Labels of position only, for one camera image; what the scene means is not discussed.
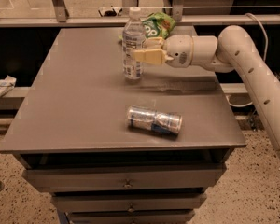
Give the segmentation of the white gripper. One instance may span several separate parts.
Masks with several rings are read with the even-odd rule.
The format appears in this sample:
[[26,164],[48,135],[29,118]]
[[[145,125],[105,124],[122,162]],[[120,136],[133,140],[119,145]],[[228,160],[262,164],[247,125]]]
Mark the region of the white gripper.
[[145,40],[143,48],[133,53],[138,62],[187,68],[193,58],[193,38],[190,35],[173,35],[165,43],[162,37],[150,37]]

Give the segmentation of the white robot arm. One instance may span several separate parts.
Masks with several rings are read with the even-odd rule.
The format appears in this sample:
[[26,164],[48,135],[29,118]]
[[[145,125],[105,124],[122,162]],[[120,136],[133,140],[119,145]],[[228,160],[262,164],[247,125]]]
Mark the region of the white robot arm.
[[174,68],[196,65],[213,72],[236,71],[280,159],[280,81],[260,57],[245,29],[231,25],[219,36],[152,37],[132,56],[138,62],[166,63]]

